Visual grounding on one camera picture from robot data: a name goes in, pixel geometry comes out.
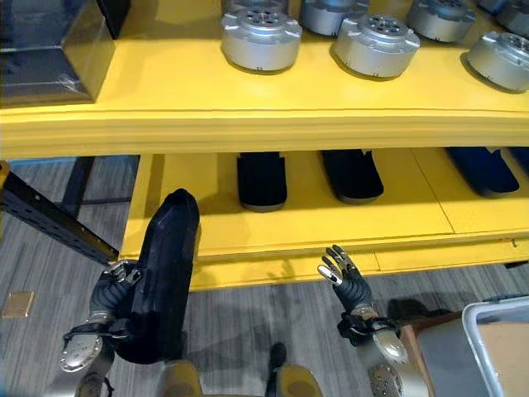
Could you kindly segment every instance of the white plastic bin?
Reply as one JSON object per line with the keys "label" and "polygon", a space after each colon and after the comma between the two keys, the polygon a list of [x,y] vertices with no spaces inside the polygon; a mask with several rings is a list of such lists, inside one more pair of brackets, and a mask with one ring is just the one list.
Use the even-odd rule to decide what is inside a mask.
{"label": "white plastic bin", "polygon": [[504,396],[478,329],[500,321],[529,323],[529,297],[470,304],[461,318],[419,333],[436,397]]}

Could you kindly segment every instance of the yellow shelf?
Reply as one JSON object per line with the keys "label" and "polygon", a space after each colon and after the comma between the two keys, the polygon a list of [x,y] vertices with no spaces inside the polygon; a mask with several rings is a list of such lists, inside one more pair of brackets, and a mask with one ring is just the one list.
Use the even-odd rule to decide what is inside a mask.
{"label": "yellow shelf", "polygon": [[[529,259],[529,239],[517,239],[516,244],[512,241],[502,241],[414,249],[400,248],[390,251],[348,251],[363,275],[390,275],[527,261]],[[191,279],[191,290],[321,280],[322,277],[317,273],[317,266],[321,263],[320,255],[316,254],[252,261],[196,261]]]}
{"label": "yellow shelf", "polygon": [[529,179],[508,156],[520,191],[488,199],[443,150],[375,150],[384,194],[359,206],[332,196],[317,152],[284,156],[287,203],[252,213],[238,202],[236,155],[143,155],[121,257],[139,256],[150,218],[183,187],[201,212],[194,289],[317,280],[318,257],[335,243],[366,274],[529,259]]}
{"label": "yellow shelf", "polygon": [[[373,3],[403,19],[411,0]],[[529,93],[491,88],[461,64],[500,29],[480,10],[463,42],[422,40],[404,74],[383,82],[341,69],[332,39],[308,31],[291,69],[239,71],[220,51],[219,19],[220,1],[133,1],[97,102],[3,109],[0,155],[529,146]]]}

